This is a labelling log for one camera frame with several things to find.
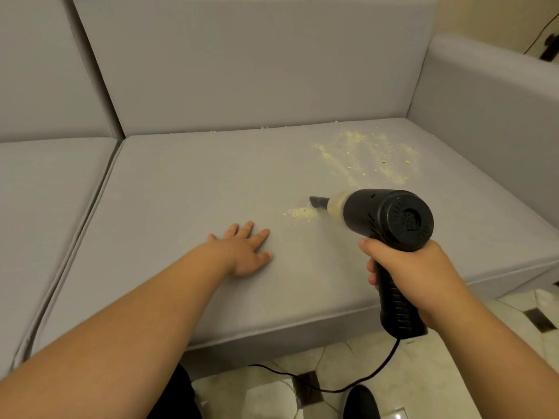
right hand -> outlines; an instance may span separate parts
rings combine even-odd
[[[419,310],[423,322],[436,329],[437,316],[456,300],[469,294],[441,246],[433,240],[413,253],[395,250],[377,239],[364,238],[359,248],[371,259],[367,262],[369,282],[376,287],[373,261],[380,263],[402,294]]]

pants leg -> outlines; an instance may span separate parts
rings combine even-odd
[[[175,368],[171,379],[151,409],[148,419],[171,418],[202,419],[194,402],[194,389],[185,368],[180,364]]]

sofa seat cushion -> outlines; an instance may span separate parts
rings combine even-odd
[[[0,377],[25,349],[115,145],[113,138],[0,144]]]
[[[191,349],[378,306],[360,236],[309,205],[310,195],[367,187],[422,197],[433,211],[433,238],[463,278],[499,278],[488,294],[478,286],[481,295],[501,295],[532,277],[517,272],[559,261],[554,228],[406,119],[134,136],[123,143],[35,350],[208,233],[248,220],[256,231],[271,229],[263,249],[276,257],[250,279],[223,282]]]

tiled floor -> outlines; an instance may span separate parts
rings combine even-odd
[[[559,287],[506,296],[487,305],[559,372],[559,330],[541,332],[524,314],[539,309],[553,326],[559,327]],[[388,334],[377,332],[275,359],[266,365],[294,374],[316,371],[320,387],[337,389],[376,369],[394,341]],[[480,417],[450,354],[434,331],[403,341],[383,371],[365,385],[372,390],[381,415],[387,418]],[[193,387],[208,419],[333,419],[338,417],[342,398],[341,394],[323,393],[324,401],[301,408],[291,379],[257,367],[203,378]]]

handheld vacuum cleaner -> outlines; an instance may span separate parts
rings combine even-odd
[[[360,189],[336,197],[310,197],[313,207],[328,211],[340,224],[401,251],[422,248],[433,234],[429,206],[403,190]],[[418,310],[400,292],[390,273],[374,262],[381,301],[381,324],[398,340],[427,333]]]

